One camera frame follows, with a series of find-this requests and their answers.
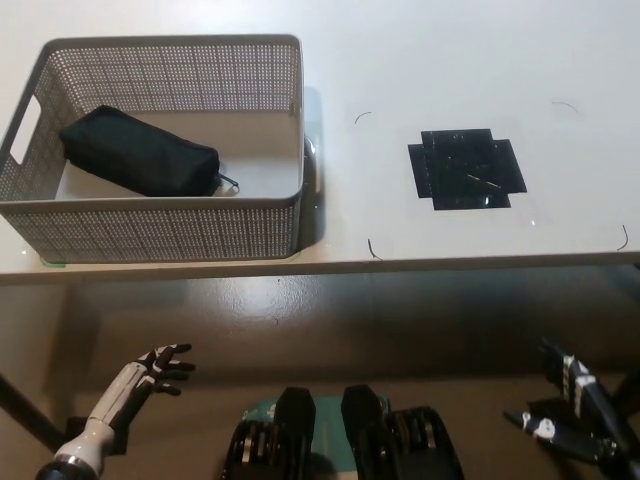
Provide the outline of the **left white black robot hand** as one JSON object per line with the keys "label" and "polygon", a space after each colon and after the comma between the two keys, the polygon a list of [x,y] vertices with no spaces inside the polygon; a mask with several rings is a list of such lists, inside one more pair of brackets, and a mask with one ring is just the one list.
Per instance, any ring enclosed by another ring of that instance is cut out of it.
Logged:
{"label": "left white black robot hand", "polygon": [[180,396],[181,390],[173,382],[188,380],[196,366],[176,356],[191,349],[191,344],[169,344],[140,356],[136,363],[142,367],[142,374],[135,382],[133,395],[139,398],[148,398],[155,393]]}

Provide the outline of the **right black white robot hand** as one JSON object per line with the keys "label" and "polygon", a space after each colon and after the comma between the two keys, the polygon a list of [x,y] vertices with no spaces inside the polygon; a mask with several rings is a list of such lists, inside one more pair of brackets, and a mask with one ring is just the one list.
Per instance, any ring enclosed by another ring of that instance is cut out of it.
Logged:
{"label": "right black white robot hand", "polygon": [[601,383],[574,354],[539,343],[543,373],[557,397],[533,401],[504,418],[539,444],[585,463],[602,465],[621,452],[619,418]]}

